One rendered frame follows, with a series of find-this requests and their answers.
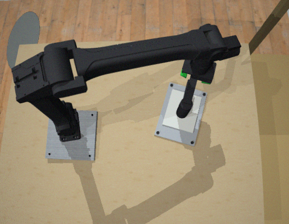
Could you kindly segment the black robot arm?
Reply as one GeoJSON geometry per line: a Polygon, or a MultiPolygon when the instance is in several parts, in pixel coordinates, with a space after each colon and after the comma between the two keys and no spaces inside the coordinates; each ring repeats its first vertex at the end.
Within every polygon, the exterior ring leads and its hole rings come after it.
{"type": "Polygon", "coordinates": [[[98,48],[77,48],[75,40],[51,43],[12,68],[16,101],[29,102],[50,118],[61,142],[74,141],[81,138],[78,112],[60,98],[86,93],[88,80],[176,60],[191,60],[190,64],[194,60],[206,68],[219,59],[238,56],[240,48],[236,35],[223,38],[217,25],[210,24],[180,35],[98,48]],[[75,63],[75,79],[70,59],[75,63]]]}

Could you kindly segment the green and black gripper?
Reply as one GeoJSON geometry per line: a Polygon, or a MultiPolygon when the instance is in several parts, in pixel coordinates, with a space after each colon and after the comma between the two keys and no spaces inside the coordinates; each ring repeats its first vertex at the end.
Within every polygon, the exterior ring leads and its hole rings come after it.
{"type": "Polygon", "coordinates": [[[191,60],[184,60],[180,75],[187,77],[187,74],[190,74],[192,79],[202,81],[202,83],[211,84],[217,63],[214,62],[212,66],[210,65],[211,68],[209,69],[210,66],[202,68],[199,67],[194,60],[192,61],[192,64],[190,64],[190,61],[191,60]]]}

